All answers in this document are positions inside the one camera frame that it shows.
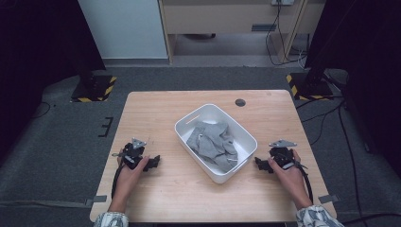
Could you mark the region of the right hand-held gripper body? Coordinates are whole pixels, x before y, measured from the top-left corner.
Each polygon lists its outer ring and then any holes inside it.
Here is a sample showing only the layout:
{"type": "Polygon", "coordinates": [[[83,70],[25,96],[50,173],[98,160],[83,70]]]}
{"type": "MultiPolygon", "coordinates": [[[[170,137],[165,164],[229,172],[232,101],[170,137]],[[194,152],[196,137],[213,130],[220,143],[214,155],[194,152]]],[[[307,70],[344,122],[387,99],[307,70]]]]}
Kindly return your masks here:
{"type": "Polygon", "coordinates": [[[289,147],[296,147],[297,144],[284,139],[269,143],[270,156],[273,160],[284,170],[289,169],[292,166],[305,168],[300,162],[294,158],[293,150],[289,147]]]}

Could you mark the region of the dark curtain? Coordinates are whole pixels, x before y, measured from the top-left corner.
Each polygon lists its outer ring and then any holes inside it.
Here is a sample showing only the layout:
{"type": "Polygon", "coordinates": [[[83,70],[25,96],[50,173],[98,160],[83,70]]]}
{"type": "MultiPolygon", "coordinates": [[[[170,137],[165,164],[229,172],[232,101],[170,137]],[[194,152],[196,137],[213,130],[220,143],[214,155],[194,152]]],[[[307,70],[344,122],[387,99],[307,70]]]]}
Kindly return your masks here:
{"type": "Polygon", "coordinates": [[[401,0],[326,0],[306,66],[348,73],[365,142],[401,178],[401,0]]]}
{"type": "Polygon", "coordinates": [[[0,165],[42,102],[44,88],[103,70],[78,0],[0,0],[0,165]]]}

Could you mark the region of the round base under desk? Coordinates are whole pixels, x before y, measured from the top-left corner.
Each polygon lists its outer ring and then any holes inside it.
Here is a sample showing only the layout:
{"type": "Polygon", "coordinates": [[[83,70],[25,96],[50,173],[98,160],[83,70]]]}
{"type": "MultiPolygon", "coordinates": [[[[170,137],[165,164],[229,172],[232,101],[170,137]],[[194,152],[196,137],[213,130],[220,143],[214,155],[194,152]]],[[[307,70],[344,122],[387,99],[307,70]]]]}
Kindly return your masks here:
{"type": "Polygon", "coordinates": [[[190,40],[209,40],[216,38],[216,33],[212,34],[184,34],[185,38],[190,40]]]}

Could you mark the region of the person's right hand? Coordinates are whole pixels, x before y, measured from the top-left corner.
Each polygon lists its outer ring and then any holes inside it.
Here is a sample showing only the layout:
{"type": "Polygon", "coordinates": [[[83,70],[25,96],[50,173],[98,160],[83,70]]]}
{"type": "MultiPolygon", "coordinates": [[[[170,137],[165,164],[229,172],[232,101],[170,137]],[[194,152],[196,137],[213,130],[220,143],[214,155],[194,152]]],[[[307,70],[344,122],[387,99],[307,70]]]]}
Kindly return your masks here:
{"type": "Polygon", "coordinates": [[[272,158],[269,158],[269,164],[296,206],[309,206],[311,200],[305,190],[305,183],[301,170],[296,166],[283,169],[272,158]]]}

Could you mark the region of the black yellow-striped stand base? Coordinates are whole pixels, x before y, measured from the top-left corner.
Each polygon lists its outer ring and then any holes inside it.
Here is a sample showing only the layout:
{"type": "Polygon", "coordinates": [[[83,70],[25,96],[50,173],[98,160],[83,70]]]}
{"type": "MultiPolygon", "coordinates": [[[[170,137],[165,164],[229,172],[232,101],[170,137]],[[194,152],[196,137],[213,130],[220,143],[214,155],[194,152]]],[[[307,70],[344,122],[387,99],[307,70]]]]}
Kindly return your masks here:
{"type": "Polygon", "coordinates": [[[94,76],[91,82],[79,81],[71,95],[72,102],[106,101],[116,82],[114,76],[94,76]]]}
{"type": "Polygon", "coordinates": [[[332,99],[333,93],[323,79],[310,79],[308,73],[290,73],[286,76],[290,91],[296,100],[332,99]]]}

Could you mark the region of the white plastic basket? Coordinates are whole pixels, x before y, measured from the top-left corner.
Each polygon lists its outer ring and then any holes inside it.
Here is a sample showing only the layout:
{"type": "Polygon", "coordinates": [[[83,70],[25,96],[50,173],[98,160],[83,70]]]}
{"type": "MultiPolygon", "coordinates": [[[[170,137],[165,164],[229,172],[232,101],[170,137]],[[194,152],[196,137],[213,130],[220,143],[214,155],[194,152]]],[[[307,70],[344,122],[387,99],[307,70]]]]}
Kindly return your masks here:
{"type": "Polygon", "coordinates": [[[257,149],[257,141],[253,136],[215,104],[205,104],[184,116],[175,124],[175,132],[182,146],[215,183],[227,182],[239,169],[251,160],[253,153],[257,149]],[[228,124],[228,132],[234,137],[234,147],[238,153],[238,163],[230,171],[223,172],[217,165],[204,161],[186,144],[187,139],[198,122],[210,124],[225,122],[228,124]]]}

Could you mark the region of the white cabinet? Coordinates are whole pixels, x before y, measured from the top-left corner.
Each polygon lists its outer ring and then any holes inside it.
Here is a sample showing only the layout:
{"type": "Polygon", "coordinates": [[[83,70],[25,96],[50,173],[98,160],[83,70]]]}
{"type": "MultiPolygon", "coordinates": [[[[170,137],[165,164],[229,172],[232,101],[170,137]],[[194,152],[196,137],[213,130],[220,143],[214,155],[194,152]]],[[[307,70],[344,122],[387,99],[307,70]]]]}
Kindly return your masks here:
{"type": "Polygon", "coordinates": [[[103,59],[166,59],[158,0],[78,0],[103,59]]]}

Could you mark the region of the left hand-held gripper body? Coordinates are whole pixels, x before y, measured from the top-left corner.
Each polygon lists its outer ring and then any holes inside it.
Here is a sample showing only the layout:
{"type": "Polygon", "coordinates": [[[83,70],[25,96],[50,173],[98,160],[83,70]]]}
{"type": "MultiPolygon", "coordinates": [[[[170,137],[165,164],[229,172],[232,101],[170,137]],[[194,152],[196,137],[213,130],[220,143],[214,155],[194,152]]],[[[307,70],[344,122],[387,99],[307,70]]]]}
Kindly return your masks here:
{"type": "Polygon", "coordinates": [[[146,144],[146,142],[132,138],[131,142],[126,144],[119,153],[113,153],[113,157],[121,158],[118,168],[121,169],[123,166],[128,166],[130,169],[135,169],[143,159],[142,154],[146,144]]]}

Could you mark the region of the person's left hand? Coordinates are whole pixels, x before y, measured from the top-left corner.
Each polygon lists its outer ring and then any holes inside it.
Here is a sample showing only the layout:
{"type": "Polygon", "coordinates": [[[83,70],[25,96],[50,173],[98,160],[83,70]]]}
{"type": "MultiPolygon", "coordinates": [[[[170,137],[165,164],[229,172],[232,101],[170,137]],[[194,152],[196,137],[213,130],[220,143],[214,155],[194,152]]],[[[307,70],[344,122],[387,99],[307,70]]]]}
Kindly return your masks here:
{"type": "Polygon", "coordinates": [[[123,166],[121,168],[113,196],[115,200],[126,201],[128,199],[131,191],[138,183],[148,160],[149,157],[145,156],[135,169],[130,169],[128,166],[123,166]]]}

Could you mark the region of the grey tape piece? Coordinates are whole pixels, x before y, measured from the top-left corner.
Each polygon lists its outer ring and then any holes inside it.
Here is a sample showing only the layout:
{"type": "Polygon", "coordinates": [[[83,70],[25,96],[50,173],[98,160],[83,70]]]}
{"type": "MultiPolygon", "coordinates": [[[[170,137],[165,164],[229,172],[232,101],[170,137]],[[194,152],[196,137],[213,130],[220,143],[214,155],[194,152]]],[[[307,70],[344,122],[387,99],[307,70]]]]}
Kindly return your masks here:
{"type": "Polygon", "coordinates": [[[325,196],[320,196],[319,201],[321,204],[328,202],[337,202],[340,201],[340,197],[337,195],[325,195],[325,196]]]}
{"type": "Polygon", "coordinates": [[[87,199],[84,204],[86,206],[92,207],[94,203],[96,203],[96,202],[105,202],[107,200],[107,198],[108,198],[107,195],[94,196],[92,199],[87,199]]]}

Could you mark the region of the beige wooden desk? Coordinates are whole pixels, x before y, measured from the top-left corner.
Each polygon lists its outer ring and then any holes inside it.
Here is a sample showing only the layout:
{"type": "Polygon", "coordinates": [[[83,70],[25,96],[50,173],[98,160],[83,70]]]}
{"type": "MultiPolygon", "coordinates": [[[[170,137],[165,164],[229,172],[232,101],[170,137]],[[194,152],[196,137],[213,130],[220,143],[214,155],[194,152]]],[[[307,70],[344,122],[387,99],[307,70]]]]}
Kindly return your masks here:
{"type": "Polygon", "coordinates": [[[312,35],[326,0],[295,0],[277,7],[271,0],[158,0],[167,55],[172,58],[178,35],[251,33],[253,24],[276,24],[270,34],[280,62],[288,61],[295,37],[312,35]]]}

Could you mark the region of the black floor bracket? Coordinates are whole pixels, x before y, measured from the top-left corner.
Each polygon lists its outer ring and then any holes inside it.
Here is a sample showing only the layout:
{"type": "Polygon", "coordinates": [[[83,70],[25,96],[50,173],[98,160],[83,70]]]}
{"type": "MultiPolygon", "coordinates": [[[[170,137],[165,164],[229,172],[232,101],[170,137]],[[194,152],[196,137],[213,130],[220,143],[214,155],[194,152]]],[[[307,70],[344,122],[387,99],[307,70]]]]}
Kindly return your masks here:
{"type": "Polygon", "coordinates": [[[112,116],[107,116],[105,118],[106,123],[102,124],[100,126],[101,129],[103,129],[103,132],[98,135],[98,137],[107,137],[109,135],[111,126],[113,124],[113,117],[112,116]]]}

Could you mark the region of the grey shorts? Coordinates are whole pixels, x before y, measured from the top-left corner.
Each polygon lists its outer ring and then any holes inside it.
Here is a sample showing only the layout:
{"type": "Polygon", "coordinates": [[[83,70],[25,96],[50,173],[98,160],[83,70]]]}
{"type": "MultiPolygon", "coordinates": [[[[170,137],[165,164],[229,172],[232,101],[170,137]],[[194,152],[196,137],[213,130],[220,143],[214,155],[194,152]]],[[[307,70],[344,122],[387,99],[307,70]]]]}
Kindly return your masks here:
{"type": "Polygon", "coordinates": [[[228,129],[229,126],[225,122],[198,122],[186,144],[204,161],[217,165],[223,172],[228,172],[238,163],[234,137],[228,129]]]}

